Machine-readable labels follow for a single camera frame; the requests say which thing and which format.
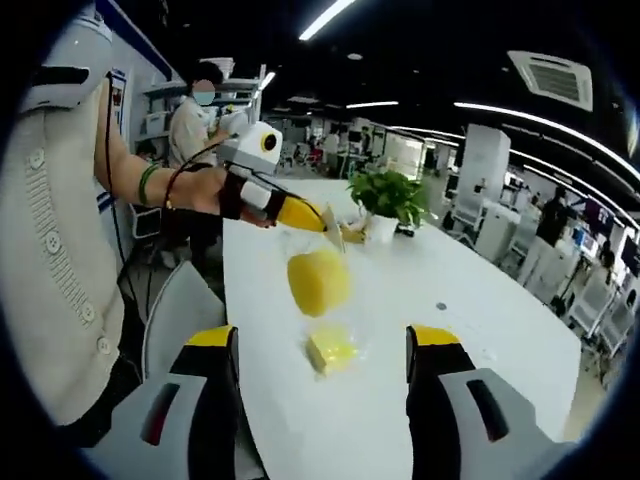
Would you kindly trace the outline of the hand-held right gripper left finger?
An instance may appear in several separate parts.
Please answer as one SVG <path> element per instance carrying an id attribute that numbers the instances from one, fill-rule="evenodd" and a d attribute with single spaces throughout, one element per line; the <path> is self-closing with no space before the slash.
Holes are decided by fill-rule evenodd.
<path id="1" fill-rule="evenodd" d="M 201 331 L 166 373 L 149 377 L 114 410 L 84 454 L 106 479 L 233 479 L 241 414 L 238 335 Z"/>

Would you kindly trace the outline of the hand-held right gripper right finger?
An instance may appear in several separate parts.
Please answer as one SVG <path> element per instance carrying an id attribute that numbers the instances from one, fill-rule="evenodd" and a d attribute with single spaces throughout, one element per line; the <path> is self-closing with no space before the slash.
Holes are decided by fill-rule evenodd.
<path id="1" fill-rule="evenodd" d="M 406 414 L 415 479 L 543 479 L 567 453 L 537 425 L 533 404 L 478 368 L 447 330 L 406 329 Z"/>

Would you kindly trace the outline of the person's left hand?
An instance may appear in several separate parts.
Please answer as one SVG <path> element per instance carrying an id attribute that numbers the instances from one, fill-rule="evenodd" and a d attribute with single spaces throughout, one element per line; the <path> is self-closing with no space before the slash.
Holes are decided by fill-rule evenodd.
<path id="1" fill-rule="evenodd" d="M 245 206 L 241 199 L 244 183 L 242 177 L 220 167 L 189 172 L 184 181 L 185 207 L 199 213 L 239 220 Z"/>

